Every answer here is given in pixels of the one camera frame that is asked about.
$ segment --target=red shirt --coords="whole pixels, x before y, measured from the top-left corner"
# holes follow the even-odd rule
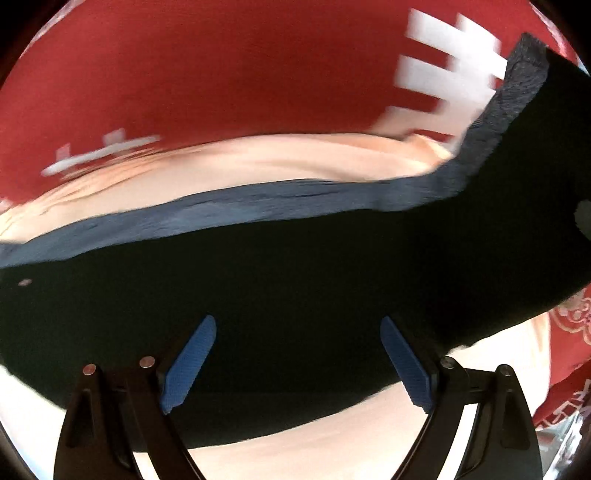
[[[86,0],[0,90],[0,200],[244,135],[455,137],[524,31],[576,61],[525,0]]]
[[[591,285],[549,314],[550,390],[534,414],[540,427],[572,415],[591,395]]]

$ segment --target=metal rivet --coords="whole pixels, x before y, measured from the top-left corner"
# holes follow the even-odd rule
[[[94,372],[96,372],[95,364],[88,364],[82,369],[82,373],[85,375],[92,375]]]
[[[456,366],[454,359],[452,357],[450,357],[450,356],[444,356],[441,359],[440,363],[441,363],[441,366],[443,368],[449,368],[449,369],[451,369],[451,368],[454,368]]]
[[[510,377],[512,375],[511,367],[509,365],[501,365],[499,371],[502,375],[505,375],[506,377]]]
[[[155,363],[156,359],[153,356],[145,356],[139,361],[139,365],[141,368],[153,367]]]

